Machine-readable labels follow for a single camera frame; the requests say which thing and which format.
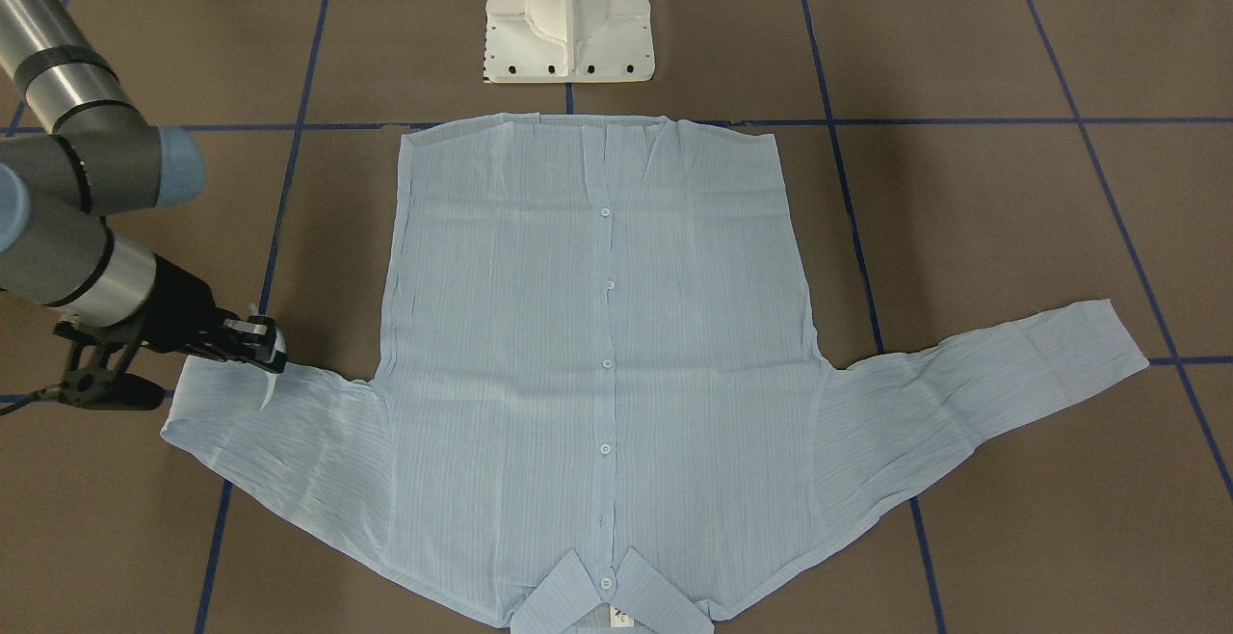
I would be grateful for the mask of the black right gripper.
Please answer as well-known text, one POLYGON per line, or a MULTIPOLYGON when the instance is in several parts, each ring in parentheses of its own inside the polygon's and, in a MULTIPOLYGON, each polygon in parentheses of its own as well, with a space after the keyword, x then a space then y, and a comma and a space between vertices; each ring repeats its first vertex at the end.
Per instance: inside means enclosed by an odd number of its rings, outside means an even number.
POLYGON ((285 371, 287 352, 277 321, 270 315, 238 315, 217 310, 213 321, 199 331, 189 343, 189 354, 212 361, 245 363, 264 371, 264 393, 259 410, 275 396, 277 380, 285 371))

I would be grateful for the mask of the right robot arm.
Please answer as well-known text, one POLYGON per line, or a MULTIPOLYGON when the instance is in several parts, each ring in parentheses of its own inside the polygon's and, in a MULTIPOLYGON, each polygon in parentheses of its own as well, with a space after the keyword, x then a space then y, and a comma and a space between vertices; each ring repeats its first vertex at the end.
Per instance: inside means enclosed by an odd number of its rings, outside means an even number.
POLYGON ((141 349, 280 375, 287 355, 269 315, 219 308, 201 278, 107 223, 197 197, 194 137, 145 121, 60 0, 2 0, 1 37, 2 72, 44 128, 2 141, 2 290, 55 310, 70 345, 60 376, 2 413, 44 401, 158 410, 164 389, 129 370, 141 349))

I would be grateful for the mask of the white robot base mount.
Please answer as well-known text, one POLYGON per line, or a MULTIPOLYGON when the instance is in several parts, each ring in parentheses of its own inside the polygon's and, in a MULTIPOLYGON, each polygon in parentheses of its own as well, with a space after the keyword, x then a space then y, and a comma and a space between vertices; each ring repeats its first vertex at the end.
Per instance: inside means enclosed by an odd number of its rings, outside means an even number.
POLYGON ((656 70, 650 0, 487 0, 488 84, 636 84, 656 70))

